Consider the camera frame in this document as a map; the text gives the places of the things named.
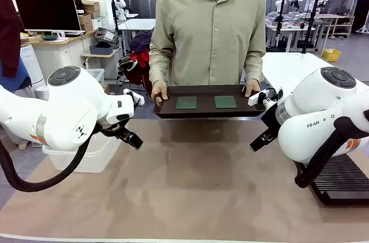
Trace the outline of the person right hand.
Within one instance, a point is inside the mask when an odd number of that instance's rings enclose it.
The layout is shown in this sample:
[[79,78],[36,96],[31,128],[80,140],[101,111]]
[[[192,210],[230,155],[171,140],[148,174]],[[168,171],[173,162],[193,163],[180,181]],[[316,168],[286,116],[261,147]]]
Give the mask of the person right hand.
[[165,81],[158,80],[153,84],[152,98],[157,104],[168,99],[167,83]]

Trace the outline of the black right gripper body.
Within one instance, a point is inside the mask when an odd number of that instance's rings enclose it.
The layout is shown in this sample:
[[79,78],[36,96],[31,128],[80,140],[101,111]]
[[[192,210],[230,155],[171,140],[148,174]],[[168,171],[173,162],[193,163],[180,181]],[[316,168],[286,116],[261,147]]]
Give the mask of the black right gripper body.
[[278,105],[275,101],[264,101],[263,105],[266,110],[261,120],[267,126],[267,130],[262,133],[262,136],[278,136],[281,127],[276,116]]

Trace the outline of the person left hand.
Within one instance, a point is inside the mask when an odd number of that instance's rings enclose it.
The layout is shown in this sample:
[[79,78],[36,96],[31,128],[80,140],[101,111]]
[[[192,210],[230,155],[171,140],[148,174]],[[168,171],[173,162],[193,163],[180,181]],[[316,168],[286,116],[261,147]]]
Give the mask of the person left hand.
[[260,92],[261,88],[257,79],[248,79],[246,81],[245,97],[249,98],[253,92]]

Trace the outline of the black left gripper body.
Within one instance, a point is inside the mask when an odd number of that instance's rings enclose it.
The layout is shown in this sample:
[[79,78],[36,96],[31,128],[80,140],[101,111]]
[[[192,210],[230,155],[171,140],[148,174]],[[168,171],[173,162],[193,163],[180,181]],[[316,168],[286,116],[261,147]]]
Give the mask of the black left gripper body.
[[135,133],[126,128],[130,119],[119,121],[115,124],[108,124],[106,121],[97,123],[97,130],[107,137],[117,137],[120,139],[131,139]]

